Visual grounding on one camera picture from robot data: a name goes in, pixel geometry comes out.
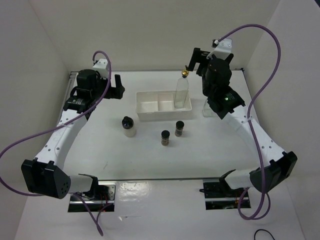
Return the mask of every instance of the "wall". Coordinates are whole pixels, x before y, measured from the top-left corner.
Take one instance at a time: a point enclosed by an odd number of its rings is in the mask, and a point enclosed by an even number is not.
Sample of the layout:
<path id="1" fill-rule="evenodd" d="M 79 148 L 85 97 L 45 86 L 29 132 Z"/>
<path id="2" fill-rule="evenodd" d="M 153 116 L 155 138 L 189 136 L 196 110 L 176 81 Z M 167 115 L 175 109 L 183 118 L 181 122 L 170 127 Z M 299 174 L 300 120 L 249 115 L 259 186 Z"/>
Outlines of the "wall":
<path id="1" fill-rule="evenodd" d="M 287 184 L 306 240 L 320 239 L 319 23 L 314 0 L 280 1 L 268 27 L 280 41 L 281 63 L 255 104 L 264 129 L 298 156 Z M 251 95 L 270 76 L 276 53 L 272 38 L 263 34 L 244 72 Z"/>
<path id="2" fill-rule="evenodd" d="M 179 70 L 195 47 L 248 23 L 266 25 L 279 0 L 29 0 L 69 70 L 105 50 L 115 70 Z M 232 37 L 231 67 L 248 63 L 262 32 Z"/>
<path id="3" fill-rule="evenodd" d="M 27 0 L 0 1 L 0 150 L 53 127 L 63 103 L 68 72 Z M 25 191 L 21 164 L 32 159 L 48 136 L 9 150 L 1 177 Z M 14 239 L 26 197 L 0 186 L 0 239 Z"/>

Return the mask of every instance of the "white tabletop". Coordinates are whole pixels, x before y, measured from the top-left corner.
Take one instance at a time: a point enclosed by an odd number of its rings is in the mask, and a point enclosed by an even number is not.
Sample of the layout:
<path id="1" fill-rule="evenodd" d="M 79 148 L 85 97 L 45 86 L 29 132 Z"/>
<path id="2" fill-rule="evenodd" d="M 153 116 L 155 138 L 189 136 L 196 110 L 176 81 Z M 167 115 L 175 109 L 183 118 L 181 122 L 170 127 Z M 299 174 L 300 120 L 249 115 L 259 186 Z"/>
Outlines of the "white tabletop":
<path id="1" fill-rule="evenodd" d="M 175 121 L 139 122 L 135 94 L 173 90 L 179 72 L 121 72 L 126 88 L 122 100 L 104 100 L 74 142 L 65 171 L 100 179 L 217 177 L 230 169 L 252 167 L 251 153 L 242 140 L 218 118 L 204 118 L 201 79 L 189 78 L 194 118 L 185 121 L 186 136 L 160 143 L 164 129 Z M 231 86 L 248 104 L 250 95 L 241 71 L 233 71 Z M 134 138 L 121 129 L 123 116 L 133 117 Z M 88 213 L 67 213 L 69 198 L 28 197 L 15 240 L 251 240 L 259 228 L 275 239 L 303 240 L 285 182 L 270 192 L 269 215 L 258 221 L 241 219 L 236 209 L 206 210 L 201 180 L 117 183 L 115 211 L 101 215 L 100 237 Z M 249 190 L 252 214 L 260 193 Z M 257 240 L 270 240 L 263 232 Z"/>
<path id="2" fill-rule="evenodd" d="M 125 92 L 121 100 L 104 99 L 80 131 L 65 161 L 64 171 L 101 180 L 219 177 L 232 169 L 258 167 L 242 139 L 218 117 L 205 118 L 202 79 L 190 73 L 190 120 L 183 137 L 174 135 L 176 121 L 140 122 L 136 92 L 175 90 L 179 71 L 120 72 Z M 251 98 L 242 71 L 233 71 L 231 84 L 248 105 Z M 137 133 L 123 134 L 124 116 L 133 118 Z M 161 132 L 171 132 L 161 145 Z"/>

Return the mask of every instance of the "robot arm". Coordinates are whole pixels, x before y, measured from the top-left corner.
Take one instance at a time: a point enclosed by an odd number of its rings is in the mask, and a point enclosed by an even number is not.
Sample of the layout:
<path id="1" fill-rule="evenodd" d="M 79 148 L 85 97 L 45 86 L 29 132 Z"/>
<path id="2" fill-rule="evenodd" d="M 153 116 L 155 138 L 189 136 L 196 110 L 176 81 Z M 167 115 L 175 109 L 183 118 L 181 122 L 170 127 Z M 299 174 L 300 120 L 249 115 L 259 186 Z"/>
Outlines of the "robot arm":
<path id="1" fill-rule="evenodd" d="M 207 96 L 207 103 L 220 119 L 228 123 L 242 138 L 249 149 L 259 159 L 257 147 L 249 127 L 251 121 L 259 142 L 265 172 L 265 190 L 270 191 L 291 174 L 297 156 L 291 151 L 286 153 L 263 130 L 252 116 L 247 118 L 244 100 L 230 86 L 232 72 L 230 62 L 233 59 L 232 40 L 225 38 L 218 42 L 213 40 L 212 52 L 194 48 L 187 67 L 193 71 L 199 63 L 196 74 L 202 77 L 202 93 Z M 224 191 L 238 188 L 255 187 L 262 191 L 261 169 L 258 165 L 251 169 L 231 170 L 220 178 Z"/>
<path id="2" fill-rule="evenodd" d="M 73 88 L 63 106 L 58 126 L 90 109 L 106 89 L 109 81 L 108 73 L 106 59 L 96 61 L 92 69 L 79 71 L 76 77 L 77 86 Z M 120 75 L 115 75 L 115 85 L 109 87 L 104 98 L 123 97 L 125 88 L 121 84 Z M 63 171 L 67 154 L 91 113 L 54 131 L 35 158 L 23 162 L 21 170 L 30 192 L 62 199 L 68 193 L 84 192 L 87 196 L 95 196 L 105 191 L 105 187 L 99 186 L 95 176 L 85 174 L 68 176 Z"/>

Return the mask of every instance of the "black cable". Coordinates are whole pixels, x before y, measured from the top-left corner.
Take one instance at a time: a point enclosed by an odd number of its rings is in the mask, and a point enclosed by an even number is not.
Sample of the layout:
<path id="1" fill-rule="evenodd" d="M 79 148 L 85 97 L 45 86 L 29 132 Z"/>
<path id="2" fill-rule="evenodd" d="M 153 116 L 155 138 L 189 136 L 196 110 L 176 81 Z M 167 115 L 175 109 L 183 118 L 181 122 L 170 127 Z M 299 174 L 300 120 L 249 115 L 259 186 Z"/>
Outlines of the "black cable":
<path id="1" fill-rule="evenodd" d="M 260 232 L 260 231 L 267 232 L 268 234 L 270 234 L 270 236 L 272 237 L 273 240 L 276 240 L 276 239 L 274 238 L 274 236 L 271 234 L 271 232 L 269 232 L 268 230 L 265 230 L 265 229 L 258 229 L 257 231 L 255 231 L 254 236 L 253 236 L 253 240 L 256 240 L 256 235 L 257 235 L 257 233 Z"/>

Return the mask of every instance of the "clear glass bottle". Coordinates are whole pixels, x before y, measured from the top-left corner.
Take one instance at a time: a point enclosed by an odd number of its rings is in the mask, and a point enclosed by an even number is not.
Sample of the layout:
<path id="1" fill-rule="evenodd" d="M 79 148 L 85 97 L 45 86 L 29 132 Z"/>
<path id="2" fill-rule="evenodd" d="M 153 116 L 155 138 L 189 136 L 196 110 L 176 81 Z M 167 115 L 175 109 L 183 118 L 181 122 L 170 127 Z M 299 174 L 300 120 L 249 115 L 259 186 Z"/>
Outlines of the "clear glass bottle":
<path id="1" fill-rule="evenodd" d="M 174 97 L 174 107 L 176 109 L 182 109 L 185 107 L 185 102 L 189 90 L 189 82 L 188 82 L 189 71 L 187 70 L 187 66 L 182 71 L 182 77 L 178 79 L 175 89 L 175 97 Z"/>

